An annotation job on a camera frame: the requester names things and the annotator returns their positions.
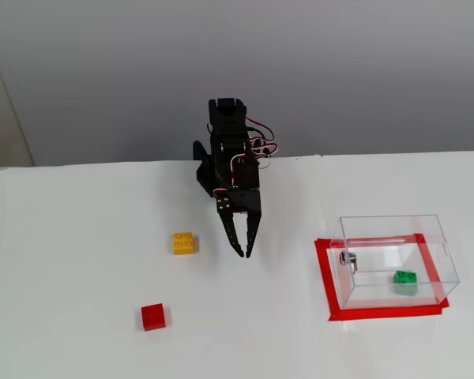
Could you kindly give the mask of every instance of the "red wire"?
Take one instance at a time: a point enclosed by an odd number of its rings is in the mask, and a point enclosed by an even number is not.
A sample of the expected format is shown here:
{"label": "red wire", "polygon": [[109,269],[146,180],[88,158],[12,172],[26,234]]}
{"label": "red wire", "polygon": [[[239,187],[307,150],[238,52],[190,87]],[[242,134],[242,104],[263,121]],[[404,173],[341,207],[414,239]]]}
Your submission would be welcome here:
{"label": "red wire", "polygon": [[266,141],[272,142],[272,141],[274,141],[274,140],[276,139],[276,137],[274,136],[274,132],[273,132],[268,126],[265,126],[265,125],[263,125],[262,123],[260,123],[260,122],[258,122],[258,121],[254,121],[254,120],[252,120],[251,118],[249,118],[249,117],[247,117],[247,116],[246,116],[246,120],[249,121],[249,122],[252,122],[252,123],[254,123],[254,124],[256,124],[256,125],[259,125],[259,126],[261,126],[262,128],[266,128],[266,129],[269,131],[269,133],[272,134],[272,140],[267,140],[267,139],[265,139]]}

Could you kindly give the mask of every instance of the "white tabletop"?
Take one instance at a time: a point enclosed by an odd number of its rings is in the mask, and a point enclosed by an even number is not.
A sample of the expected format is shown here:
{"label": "white tabletop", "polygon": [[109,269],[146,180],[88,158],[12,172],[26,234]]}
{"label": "white tabletop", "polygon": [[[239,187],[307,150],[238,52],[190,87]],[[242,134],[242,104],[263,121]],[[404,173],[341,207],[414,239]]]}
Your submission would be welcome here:
{"label": "white tabletop", "polygon": [[[197,166],[0,171],[0,378],[474,377],[474,152],[274,159],[251,259]],[[451,307],[327,322],[313,241],[338,216],[416,213],[439,214],[452,248]],[[200,253],[172,255],[176,231]],[[169,326],[144,332],[158,302]]]}

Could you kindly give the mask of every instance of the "red tape square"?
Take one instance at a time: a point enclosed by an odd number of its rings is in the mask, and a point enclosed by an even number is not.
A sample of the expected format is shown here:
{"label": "red tape square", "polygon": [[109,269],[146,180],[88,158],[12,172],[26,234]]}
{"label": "red tape square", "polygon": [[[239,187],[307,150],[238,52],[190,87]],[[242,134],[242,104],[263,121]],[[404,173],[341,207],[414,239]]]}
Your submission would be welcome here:
{"label": "red tape square", "polygon": [[[432,282],[439,282],[439,275],[435,269],[434,261],[432,260],[430,251],[425,242],[423,235],[411,235],[406,237],[406,240],[416,242],[421,252],[425,269],[427,270],[428,277]],[[398,238],[389,238],[389,240],[397,240]],[[365,241],[372,241],[372,238],[363,238],[362,243]],[[442,314],[442,309],[450,306],[448,299],[445,298],[437,305],[431,306],[408,306],[408,307],[382,307],[382,308],[362,308],[355,310],[342,310],[339,307],[337,301],[337,293],[335,285],[333,283],[332,272],[330,270],[328,249],[330,248],[330,239],[319,239],[314,242],[316,245],[316,252],[318,254],[319,267],[322,270],[323,283],[325,284],[326,298],[329,302],[330,318],[329,321],[350,321],[350,320],[363,320],[369,318],[392,318],[392,317],[414,317],[414,316],[431,316],[435,314]],[[437,286],[434,289],[439,296],[443,296],[442,286]]]}

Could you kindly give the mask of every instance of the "clear plastic box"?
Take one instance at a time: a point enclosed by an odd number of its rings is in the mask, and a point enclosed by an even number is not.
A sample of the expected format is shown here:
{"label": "clear plastic box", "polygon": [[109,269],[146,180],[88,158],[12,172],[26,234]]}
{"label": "clear plastic box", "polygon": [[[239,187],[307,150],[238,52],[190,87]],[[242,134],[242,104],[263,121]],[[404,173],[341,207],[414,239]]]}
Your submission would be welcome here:
{"label": "clear plastic box", "polygon": [[342,310],[439,304],[459,283],[436,215],[341,217],[329,255]]}

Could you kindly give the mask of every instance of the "toy block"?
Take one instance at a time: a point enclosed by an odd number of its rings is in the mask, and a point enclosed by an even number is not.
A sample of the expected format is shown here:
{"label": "toy block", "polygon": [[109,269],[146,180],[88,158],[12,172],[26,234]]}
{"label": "toy block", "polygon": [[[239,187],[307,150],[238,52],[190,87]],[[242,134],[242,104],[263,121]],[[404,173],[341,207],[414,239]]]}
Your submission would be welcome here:
{"label": "toy block", "polygon": [[144,330],[146,332],[149,330],[165,328],[167,326],[167,324],[165,323],[163,304],[155,304],[154,306],[143,306],[141,312],[142,324],[144,325]]}
{"label": "toy block", "polygon": [[172,240],[175,255],[193,254],[195,252],[191,233],[174,233]]}
{"label": "toy block", "polygon": [[397,271],[393,276],[395,293],[405,296],[414,296],[418,293],[418,280],[414,272]]}

